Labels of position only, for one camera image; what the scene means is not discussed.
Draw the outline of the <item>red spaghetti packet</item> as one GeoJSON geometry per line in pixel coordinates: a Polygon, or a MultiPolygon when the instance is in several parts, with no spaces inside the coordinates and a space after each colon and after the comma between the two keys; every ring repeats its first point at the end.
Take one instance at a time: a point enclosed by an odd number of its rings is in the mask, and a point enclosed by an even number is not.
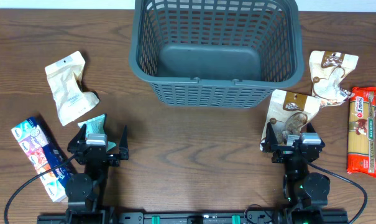
{"type": "Polygon", "coordinates": [[[347,173],[376,178],[376,87],[354,87],[349,102],[347,173]]]}

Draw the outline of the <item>brown Panners snack bag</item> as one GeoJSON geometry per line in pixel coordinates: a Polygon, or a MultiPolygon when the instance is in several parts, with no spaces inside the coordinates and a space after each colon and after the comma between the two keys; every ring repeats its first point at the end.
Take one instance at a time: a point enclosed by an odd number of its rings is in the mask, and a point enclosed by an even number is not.
{"type": "Polygon", "coordinates": [[[321,100],[313,96],[274,90],[268,107],[260,150],[264,151],[262,144],[265,142],[268,123],[272,125],[277,144],[291,146],[299,138],[302,127],[317,115],[320,104],[321,100]]]}

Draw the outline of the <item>beige paper pouch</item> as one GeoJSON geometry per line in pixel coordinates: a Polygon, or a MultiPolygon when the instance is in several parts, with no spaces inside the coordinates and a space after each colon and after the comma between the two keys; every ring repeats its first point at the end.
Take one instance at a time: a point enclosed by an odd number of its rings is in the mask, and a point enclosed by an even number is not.
{"type": "Polygon", "coordinates": [[[84,67],[85,60],[79,51],[45,67],[62,126],[78,119],[99,103],[93,92],[83,92],[79,86],[84,67]]]}

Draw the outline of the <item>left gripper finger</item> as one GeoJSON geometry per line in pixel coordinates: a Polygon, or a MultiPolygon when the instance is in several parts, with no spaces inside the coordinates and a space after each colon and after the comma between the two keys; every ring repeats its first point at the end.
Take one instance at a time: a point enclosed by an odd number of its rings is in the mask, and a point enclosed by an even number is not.
{"type": "Polygon", "coordinates": [[[122,155],[128,155],[127,126],[124,126],[122,137],[119,143],[119,151],[122,155]]]}
{"type": "Polygon", "coordinates": [[[78,133],[75,135],[75,137],[71,140],[72,144],[80,144],[84,143],[86,139],[86,125],[82,125],[78,133]]]}

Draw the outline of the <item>brown white snack bag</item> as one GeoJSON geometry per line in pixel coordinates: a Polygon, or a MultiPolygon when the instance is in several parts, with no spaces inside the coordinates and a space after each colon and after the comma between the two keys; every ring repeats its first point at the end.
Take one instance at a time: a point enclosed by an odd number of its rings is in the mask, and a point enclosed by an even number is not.
{"type": "Polygon", "coordinates": [[[320,108],[339,106],[353,97],[353,94],[341,88],[340,84],[355,70],[358,60],[357,55],[341,52],[311,52],[309,67],[313,84],[312,96],[320,99],[320,108]]]}

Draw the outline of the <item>teal snack packet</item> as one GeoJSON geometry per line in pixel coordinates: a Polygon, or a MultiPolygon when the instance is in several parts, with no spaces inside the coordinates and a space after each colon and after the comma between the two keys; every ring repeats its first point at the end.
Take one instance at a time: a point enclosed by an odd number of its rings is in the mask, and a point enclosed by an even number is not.
{"type": "MultiPolygon", "coordinates": [[[[91,118],[89,120],[83,121],[78,123],[78,126],[81,128],[82,125],[86,125],[86,138],[89,134],[105,134],[104,131],[104,123],[105,123],[106,115],[102,114],[95,118],[91,118]]],[[[106,146],[106,150],[109,151],[116,144],[114,142],[108,141],[108,145],[106,146]]]]}

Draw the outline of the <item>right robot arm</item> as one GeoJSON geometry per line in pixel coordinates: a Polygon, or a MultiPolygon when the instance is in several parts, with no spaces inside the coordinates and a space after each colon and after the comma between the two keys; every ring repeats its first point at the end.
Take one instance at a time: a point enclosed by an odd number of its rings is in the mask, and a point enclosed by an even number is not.
{"type": "Polygon", "coordinates": [[[274,223],[324,223],[322,208],[328,204],[330,180],[308,169],[324,146],[311,124],[289,146],[279,144],[272,124],[266,125],[262,151],[272,153],[273,163],[284,165],[283,193],[290,202],[274,212],[274,223]]]}

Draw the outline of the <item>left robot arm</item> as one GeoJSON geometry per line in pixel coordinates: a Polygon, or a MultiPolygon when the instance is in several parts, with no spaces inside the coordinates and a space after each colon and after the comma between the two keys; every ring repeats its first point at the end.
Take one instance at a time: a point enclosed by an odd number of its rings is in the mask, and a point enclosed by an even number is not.
{"type": "Polygon", "coordinates": [[[84,124],[68,144],[68,152],[84,166],[83,173],[69,178],[65,192],[68,197],[67,223],[118,223],[114,207],[104,206],[104,191],[110,167],[119,167],[128,160],[127,129],[124,128],[118,153],[107,152],[106,134],[86,135],[84,124]]]}

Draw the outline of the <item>colourful tissue multipack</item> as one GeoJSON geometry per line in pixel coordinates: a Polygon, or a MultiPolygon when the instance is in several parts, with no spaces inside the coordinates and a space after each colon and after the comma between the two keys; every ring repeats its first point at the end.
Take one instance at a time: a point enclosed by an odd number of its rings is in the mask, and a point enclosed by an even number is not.
{"type": "Polygon", "coordinates": [[[51,170],[65,162],[65,159],[41,123],[35,117],[29,117],[13,127],[11,132],[35,171],[43,174],[40,180],[50,199],[53,202],[64,200],[65,187],[73,173],[68,165],[51,170]]]}

